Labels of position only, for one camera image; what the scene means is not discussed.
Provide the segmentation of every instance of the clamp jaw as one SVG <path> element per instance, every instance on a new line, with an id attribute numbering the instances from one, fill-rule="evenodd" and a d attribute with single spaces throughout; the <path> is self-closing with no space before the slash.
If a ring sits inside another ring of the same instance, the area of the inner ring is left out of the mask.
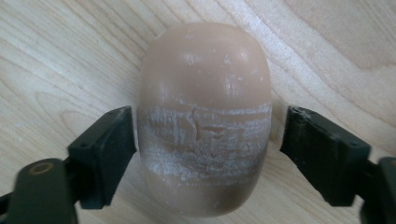
<path id="1" fill-rule="evenodd" d="M 370 145 L 320 114 L 288 109 L 280 149 L 331 206 L 365 201 L 361 223 L 396 223 L 396 158 L 368 160 Z"/>
<path id="2" fill-rule="evenodd" d="M 64 161 L 36 161 L 20 170 L 14 191 L 0 198 L 7 224 L 78 223 L 77 201 L 84 209 L 110 205 L 136 152 L 131 107 L 104 114 L 68 152 Z"/>

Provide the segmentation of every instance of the egg-shaped object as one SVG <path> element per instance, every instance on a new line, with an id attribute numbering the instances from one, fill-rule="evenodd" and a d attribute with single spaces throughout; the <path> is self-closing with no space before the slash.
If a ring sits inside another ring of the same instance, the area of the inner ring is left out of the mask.
<path id="1" fill-rule="evenodd" d="M 241 206 L 262 171 L 271 86 L 260 44 L 219 23 L 170 28 L 142 65 L 137 134 L 154 198 L 186 216 Z"/>

